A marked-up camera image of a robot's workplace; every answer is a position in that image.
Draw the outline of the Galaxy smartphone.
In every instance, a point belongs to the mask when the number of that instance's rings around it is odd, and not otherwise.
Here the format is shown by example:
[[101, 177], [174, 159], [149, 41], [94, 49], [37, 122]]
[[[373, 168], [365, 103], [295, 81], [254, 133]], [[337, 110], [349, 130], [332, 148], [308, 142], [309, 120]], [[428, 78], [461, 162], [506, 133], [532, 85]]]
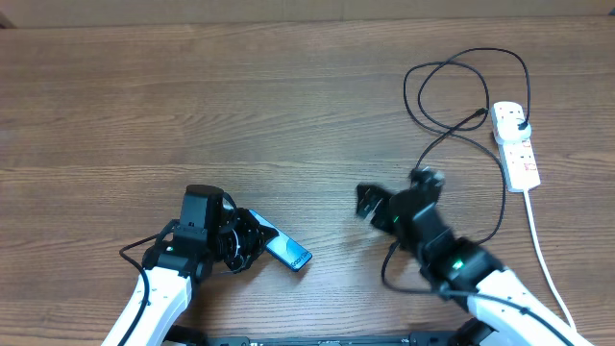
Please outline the Galaxy smartphone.
[[267, 252], [284, 264], [293, 272], [300, 271], [312, 258], [312, 253], [289, 237], [282, 230], [266, 220], [255, 210], [250, 213], [256, 218], [260, 226], [272, 228], [278, 234], [266, 243]]

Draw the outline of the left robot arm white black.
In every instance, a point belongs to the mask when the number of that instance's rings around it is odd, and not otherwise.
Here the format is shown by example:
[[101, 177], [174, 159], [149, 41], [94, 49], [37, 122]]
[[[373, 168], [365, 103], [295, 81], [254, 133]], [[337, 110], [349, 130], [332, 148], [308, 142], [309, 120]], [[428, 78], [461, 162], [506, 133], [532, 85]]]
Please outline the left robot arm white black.
[[247, 270], [279, 234], [222, 188], [188, 185], [178, 219], [120, 250], [139, 277], [103, 343], [161, 345], [217, 262], [232, 274]]

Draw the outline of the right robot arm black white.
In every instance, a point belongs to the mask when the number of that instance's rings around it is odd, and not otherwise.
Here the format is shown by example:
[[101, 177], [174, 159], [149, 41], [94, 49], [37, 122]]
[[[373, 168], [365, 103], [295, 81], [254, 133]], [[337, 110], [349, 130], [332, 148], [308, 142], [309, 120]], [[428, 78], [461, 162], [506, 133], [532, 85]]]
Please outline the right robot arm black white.
[[516, 274], [476, 242], [457, 237], [438, 213], [442, 182], [414, 182], [398, 193], [357, 186], [357, 215], [409, 251], [428, 292], [455, 301], [472, 319], [452, 345], [585, 345], [587, 339], [546, 308]]

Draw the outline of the white charger adapter plug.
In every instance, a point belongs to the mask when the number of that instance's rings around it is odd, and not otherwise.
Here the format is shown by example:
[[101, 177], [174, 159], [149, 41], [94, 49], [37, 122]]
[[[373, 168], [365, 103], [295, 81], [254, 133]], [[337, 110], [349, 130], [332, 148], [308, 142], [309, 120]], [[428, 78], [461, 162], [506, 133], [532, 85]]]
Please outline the white charger adapter plug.
[[518, 143], [529, 139], [532, 128], [520, 118], [499, 119], [494, 123], [494, 138], [500, 145]]

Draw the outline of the white power strip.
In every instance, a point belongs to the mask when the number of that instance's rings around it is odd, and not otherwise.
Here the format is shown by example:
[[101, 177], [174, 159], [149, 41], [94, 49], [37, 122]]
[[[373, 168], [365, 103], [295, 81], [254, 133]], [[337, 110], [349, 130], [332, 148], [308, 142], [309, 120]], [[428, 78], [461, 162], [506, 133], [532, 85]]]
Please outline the white power strip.
[[[526, 121], [522, 106], [510, 101], [495, 103], [490, 114], [493, 130], [494, 123], [499, 119], [520, 118]], [[518, 143], [498, 144], [498, 149], [508, 191], [529, 191], [541, 184], [530, 138]]]

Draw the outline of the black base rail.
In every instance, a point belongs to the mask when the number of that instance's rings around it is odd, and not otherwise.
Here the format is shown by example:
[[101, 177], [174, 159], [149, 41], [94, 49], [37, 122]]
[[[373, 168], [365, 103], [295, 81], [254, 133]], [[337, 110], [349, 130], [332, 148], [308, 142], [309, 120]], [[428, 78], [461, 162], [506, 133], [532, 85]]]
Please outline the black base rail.
[[485, 336], [473, 332], [412, 332], [407, 335], [327, 336], [288, 338], [211, 337], [182, 326], [173, 326], [162, 346], [453, 346], [480, 345]]

